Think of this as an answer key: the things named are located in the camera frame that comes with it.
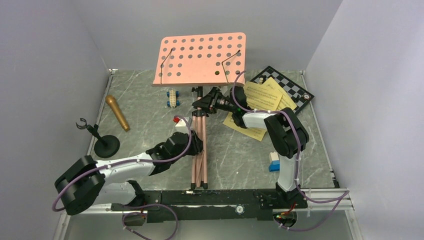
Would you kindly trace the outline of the pink music stand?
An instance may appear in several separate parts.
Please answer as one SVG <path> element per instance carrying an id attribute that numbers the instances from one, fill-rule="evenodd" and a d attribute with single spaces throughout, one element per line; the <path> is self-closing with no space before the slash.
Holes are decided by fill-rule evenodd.
<path id="1" fill-rule="evenodd" d="M 228 103 L 221 87 L 235 82 L 245 69 L 246 34 L 243 32 L 166 36 L 160 41 L 154 87 L 191 87 L 192 126 L 203 150 L 192 158 L 190 188 L 208 188 L 207 116 L 214 104 Z"/>

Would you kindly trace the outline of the yellow sheet music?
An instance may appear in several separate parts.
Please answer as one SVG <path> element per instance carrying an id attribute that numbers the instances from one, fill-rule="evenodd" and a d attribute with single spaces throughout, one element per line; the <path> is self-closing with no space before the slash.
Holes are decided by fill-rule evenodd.
<path id="1" fill-rule="evenodd" d="M 259 79 L 259 82 L 262 85 L 265 85 L 266 87 L 272 89 L 272 90 L 278 90 L 281 93 L 281 99 L 278 104 L 277 110 L 282 110 L 284 108 L 290 108 L 293 111 L 296 109 L 297 105 L 295 102 L 291 99 L 289 94 L 276 82 L 276 80 L 272 77 L 269 77 L 265 79 L 264 77 L 261 77 Z"/>
<path id="2" fill-rule="evenodd" d="M 283 94 L 279 90 L 271 89 L 270 87 L 258 84 L 255 82 L 246 82 L 243 86 L 244 93 L 247 98 L 247 104 L 252 109 L 276 111 Z M 250 138 L 262 141 L 266 129 L 260 128 L 241 128 L 236 126 L 233 121 L 232 113 L 229 112 L 223 124 L 239 133 L 242 133 Z"/>

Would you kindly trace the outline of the black microphone stand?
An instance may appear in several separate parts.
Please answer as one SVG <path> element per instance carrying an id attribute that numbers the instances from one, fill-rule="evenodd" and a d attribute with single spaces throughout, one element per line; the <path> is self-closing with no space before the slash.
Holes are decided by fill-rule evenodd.
<path id="1" fill-rule="evenodd" d="M 90 125 L 85 118 L 79 119 L 83 124 L 75 123 L 76 127 L 80 130 L 87 130 L 93 137 L 97 139 L 94 144 L 94 153 L 100 158 L 110 158 L 114 156 L 120 148 L 120 141 L 114 135 L 101 136 L 98 132 L 99 126 L 97 124 Z"/>

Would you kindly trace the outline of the gold microphone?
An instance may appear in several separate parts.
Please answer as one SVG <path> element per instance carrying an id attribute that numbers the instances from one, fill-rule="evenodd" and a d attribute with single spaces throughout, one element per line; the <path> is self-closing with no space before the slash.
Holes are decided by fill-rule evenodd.
<path id="1" fill-rule="evenodd" d="M 124 116 L 121 108 L 119 107 L 119 104 L 118 104 L 116 98 L 114 96 L 108 94 L 105 97 L 105 102 L 110 107 L 110 109 L 112 110 L 113 114 L 115 115 L 116 119 L 118 120 L 118 122 L 121 125 L 121 127 L 123 128 L 123 130 L 125 132 L 128 132 L 130 130 L 130 125 L 129 125 L 126 117 Z"/>

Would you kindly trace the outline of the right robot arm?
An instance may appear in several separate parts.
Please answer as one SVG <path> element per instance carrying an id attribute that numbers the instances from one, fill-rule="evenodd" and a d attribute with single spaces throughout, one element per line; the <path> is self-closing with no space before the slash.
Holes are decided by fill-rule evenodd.
<path id="1" fill-rule="evenodd" d="M 232 87 L 229 96 L 224 96 L 217 87 L 213 87 L 192 106 L 206 114 L 227 111 L 231 113 L 233 122 L 243 129 L 266 130 L 279 159 L 276 202 L 282 208 L 288 208 L 295 202 L 294 192 L 300 190 L 301 152 L 310 137 L 291 108 L 276 111 L 253 109 L 248 106 L 241 86 Z"/>

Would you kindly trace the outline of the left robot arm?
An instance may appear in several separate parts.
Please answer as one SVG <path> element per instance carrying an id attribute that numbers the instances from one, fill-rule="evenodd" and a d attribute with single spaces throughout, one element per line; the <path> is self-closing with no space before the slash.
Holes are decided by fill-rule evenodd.
<path id="1" fill-rule="evenodd" d="M 134 177 L 160 174 L 180 158 L 195 156 L 203 149 L 203 141 L 195 131 L 191 131 L 175 132 L 165 142 L 132 157 L 94 160 L 86 155 L 55 181 L 58 197 L 52 210 L 61 211 L 57 207 L 58 202 L 62 202 L 62 209 L 70 216 L 100 204 L 121 204 L 137 210 L 146 201 Z"/>

